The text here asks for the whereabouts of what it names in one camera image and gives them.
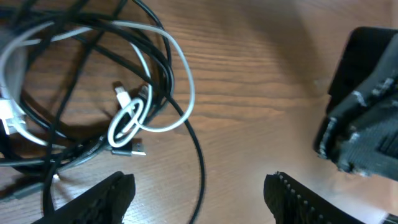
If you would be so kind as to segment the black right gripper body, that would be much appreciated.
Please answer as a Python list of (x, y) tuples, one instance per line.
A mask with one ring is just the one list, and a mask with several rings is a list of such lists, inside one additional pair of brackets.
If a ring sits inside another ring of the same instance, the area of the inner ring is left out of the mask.
[(397, 30), (352, 31), (314, 151), (339, 170), (397, 180)]

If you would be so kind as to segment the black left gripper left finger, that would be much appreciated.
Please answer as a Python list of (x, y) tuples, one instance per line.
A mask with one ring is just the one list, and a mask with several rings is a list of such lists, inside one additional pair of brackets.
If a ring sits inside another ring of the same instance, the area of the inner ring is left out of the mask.
[(135, 194), (134, 176), (117, 171), (33, 224), (120, 224)]

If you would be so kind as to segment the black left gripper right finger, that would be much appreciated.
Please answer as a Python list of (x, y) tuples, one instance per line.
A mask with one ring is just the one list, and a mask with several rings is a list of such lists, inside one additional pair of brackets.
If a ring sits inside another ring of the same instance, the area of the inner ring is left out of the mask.
[(360, 224), (330, 202), (286, 174), (266, 175), (264, 201), (276, 223)]

